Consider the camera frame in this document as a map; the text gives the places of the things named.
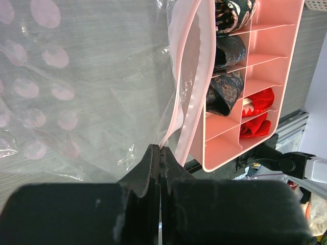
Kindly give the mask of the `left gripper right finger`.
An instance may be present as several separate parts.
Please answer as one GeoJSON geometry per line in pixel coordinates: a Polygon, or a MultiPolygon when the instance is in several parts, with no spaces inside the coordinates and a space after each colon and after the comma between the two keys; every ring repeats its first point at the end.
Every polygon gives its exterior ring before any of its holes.
{"type": "Polygon", "coordinates": [[[299,200],[280,181],[194,178],[161,149],[163,244],[309,244],[299,200]]]}

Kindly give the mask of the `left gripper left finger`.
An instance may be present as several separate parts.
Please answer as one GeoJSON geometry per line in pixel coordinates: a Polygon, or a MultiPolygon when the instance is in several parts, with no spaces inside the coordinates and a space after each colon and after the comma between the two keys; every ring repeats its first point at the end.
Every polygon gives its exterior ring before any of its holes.
{"type": "Polygon", "coordinates": [[[160,148],[116,183],[24,185],[1,212],[1,244],[158,244],[160,148]]]}

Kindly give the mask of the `clear pink zip bag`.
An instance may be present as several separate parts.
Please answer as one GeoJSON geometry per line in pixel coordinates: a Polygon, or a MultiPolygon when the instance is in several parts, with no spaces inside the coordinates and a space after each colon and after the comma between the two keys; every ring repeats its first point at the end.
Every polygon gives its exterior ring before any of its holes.
{"type": "Polygon", "coordinates": [[[213,1],[1,1],[1,172],[120,179],[184,164],[214,65],[213,1]]]}

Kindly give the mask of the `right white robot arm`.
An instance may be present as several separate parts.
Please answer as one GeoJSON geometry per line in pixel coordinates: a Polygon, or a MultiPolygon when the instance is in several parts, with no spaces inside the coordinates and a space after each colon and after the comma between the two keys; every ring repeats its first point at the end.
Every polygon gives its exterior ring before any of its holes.
{"type": "Polygon", "coordinates": [[[262,143],[245,157],[237,158],[239,167],[248,167],[255,163],[295,179],[295,183],[326,199],[325,158],[302,152],[281,153],[262,143]]]}

